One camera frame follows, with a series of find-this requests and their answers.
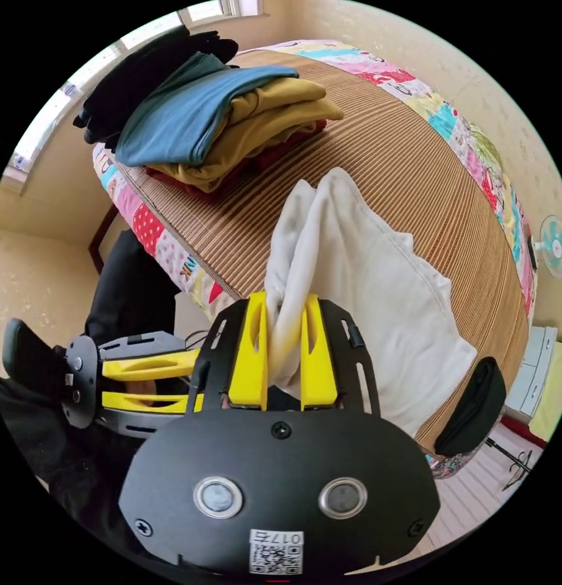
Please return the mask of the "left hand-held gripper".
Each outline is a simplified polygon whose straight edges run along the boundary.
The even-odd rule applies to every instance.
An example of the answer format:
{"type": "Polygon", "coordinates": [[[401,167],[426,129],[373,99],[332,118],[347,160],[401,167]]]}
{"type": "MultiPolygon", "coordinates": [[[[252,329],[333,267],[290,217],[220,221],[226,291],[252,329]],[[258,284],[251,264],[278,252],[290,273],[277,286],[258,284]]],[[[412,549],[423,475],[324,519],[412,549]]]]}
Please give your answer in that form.
{"type": "Polygon", "coordinates": [[[87,336],[66,353],[63,412],[78,429],[98,424],[115,433],[146,439],[186,413],[200,412],[204,392],[194,390],[193,369],[199,349],[163,331],[126,336],[103,345],[87,336]],[[167,394],[120,390],[132,382],[168,381],[167,394]]]}

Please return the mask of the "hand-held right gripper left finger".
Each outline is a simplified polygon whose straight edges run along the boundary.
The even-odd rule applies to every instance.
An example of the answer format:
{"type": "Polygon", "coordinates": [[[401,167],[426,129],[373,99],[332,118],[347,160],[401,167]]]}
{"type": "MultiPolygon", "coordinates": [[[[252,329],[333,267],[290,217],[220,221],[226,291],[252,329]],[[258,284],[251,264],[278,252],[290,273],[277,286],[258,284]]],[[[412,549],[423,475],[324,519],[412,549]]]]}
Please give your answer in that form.
{"type": "Polygon", "coordinates": [[[237,355],[229,386],[233,406],[257,410],[267,408],[268,326],[266,293],[256,292],[247,300],[237,355]]]}

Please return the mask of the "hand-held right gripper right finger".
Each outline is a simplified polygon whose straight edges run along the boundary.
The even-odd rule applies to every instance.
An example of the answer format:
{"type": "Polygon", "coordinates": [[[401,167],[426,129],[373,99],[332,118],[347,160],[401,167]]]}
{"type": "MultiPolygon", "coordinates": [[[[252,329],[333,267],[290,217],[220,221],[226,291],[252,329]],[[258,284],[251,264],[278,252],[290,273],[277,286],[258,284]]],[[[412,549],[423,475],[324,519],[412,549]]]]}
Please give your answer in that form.
{"type": "Polygon", "coordinates": [[[333,408],[338,390],[318,296],[308,295],[301,316],[301,410],[333,408]]]}

